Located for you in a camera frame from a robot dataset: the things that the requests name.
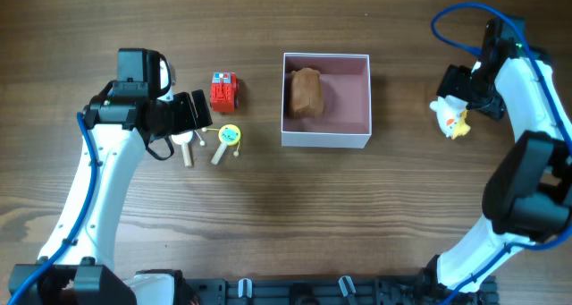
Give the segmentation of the white pig rattle drum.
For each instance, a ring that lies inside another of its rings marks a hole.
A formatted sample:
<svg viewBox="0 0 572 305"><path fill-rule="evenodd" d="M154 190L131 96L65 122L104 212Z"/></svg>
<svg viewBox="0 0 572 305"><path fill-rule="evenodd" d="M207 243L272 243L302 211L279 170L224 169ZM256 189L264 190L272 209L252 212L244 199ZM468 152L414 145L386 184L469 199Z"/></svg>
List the white pig rattle drum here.
<svg viewBox="0 0 572 305"><path fill-rule="evenodd" d="M193 166L193 158L191 154L190 143L195 137L198 138L198 143L200 147L204 147L206 142L202 139L200 132L206 132L207 127L201 128L199 131L185 131L180 134L172 135L171 140L181 148L181 153L183 157L183 162L186 167Z"/></svg>

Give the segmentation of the yellow cat rattle drum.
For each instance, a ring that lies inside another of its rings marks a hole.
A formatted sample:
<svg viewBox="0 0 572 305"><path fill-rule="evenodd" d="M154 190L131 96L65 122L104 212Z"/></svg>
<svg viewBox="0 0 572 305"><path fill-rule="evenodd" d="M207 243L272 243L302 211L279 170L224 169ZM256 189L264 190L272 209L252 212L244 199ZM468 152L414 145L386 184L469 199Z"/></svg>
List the yellow cat rattle drum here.
<svg viewBox="0 0 572 305"><path fill-rule="evenodd" d="M216 131L218 140L220 141L220 144L211 159L212 165L217 165L220 162L228 147L235 147L235 150L232 153L234 157L238 157L240 155L241 130L235 124L225 124L220 128L203 127L201 131Z"/></svg>

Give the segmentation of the white plush chicken toy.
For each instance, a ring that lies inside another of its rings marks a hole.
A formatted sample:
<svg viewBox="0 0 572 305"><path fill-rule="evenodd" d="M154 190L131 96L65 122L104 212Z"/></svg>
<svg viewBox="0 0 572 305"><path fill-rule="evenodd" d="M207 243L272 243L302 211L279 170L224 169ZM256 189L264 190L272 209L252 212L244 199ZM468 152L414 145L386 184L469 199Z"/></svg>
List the white plush chicken toy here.
<svg viewBox="0 0 572 305"><path fill-rule="evenodd" d="M471 127L466 123L467 101L452 95L437 97L430 103L430 109L436 113L441 131L452 140L467 135Z"/></svg>

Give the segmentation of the red toy fire truck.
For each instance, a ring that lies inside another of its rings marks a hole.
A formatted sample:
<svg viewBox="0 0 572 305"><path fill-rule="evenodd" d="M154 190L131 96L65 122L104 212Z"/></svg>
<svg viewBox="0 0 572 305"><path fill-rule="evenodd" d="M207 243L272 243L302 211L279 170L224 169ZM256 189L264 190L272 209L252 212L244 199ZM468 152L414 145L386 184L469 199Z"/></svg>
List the red toy fire truck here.
<svg viewBox="0 0 572 305"><path fill-rule="evenodd" d="M239 81L235 72L214 72L210 104L218 113L233 113L238 107Z"/></svg>

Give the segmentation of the brown plush bear toy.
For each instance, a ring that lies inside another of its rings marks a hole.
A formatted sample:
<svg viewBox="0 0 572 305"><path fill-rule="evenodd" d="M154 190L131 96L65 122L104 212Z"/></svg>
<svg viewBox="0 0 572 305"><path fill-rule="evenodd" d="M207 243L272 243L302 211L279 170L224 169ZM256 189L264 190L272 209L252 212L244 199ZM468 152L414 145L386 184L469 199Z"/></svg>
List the brown plush bear toy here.
<svg viewBox="0 0 572 305"><path fill-rule="evenodd" d="M312 68L302 68L290 73L289 116L291 118L316 118L324 114L325 100L321 73Z"/></svg>

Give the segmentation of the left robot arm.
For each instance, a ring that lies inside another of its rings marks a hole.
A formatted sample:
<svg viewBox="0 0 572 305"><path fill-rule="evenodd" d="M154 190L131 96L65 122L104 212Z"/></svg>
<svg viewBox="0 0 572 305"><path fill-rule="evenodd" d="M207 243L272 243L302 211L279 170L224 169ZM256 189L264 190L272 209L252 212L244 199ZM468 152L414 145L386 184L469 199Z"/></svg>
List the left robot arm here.
<svg viewBox="0 0 572 305"><path fill-rule="evenodd" d="M114 244L126 193L149 147L211 125L202 90L173 93L165 56L118 51L117 77L76 115L82 153L56 228L33 264L13 268L11 304L198 304L179 270L114 273Z"/></svg>

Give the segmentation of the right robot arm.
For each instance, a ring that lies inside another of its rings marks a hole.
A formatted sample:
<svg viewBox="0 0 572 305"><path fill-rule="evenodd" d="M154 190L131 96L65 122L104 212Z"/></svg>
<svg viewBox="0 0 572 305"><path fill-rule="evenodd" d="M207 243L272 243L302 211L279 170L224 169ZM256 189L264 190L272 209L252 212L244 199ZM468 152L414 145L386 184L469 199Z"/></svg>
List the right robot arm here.
<svg viewBox="0 0 572 305"><path fill-rule="evenodd" d="M515 144L485 184L479 220L420 273L422 295L450 302L477 292L521 250L550 249L571 234L571 122L549 59L526 43L524 27L519 18L490 19L475 65L449 66L430 104L452 140L468 134L475 111L508 117Z"/></svg>

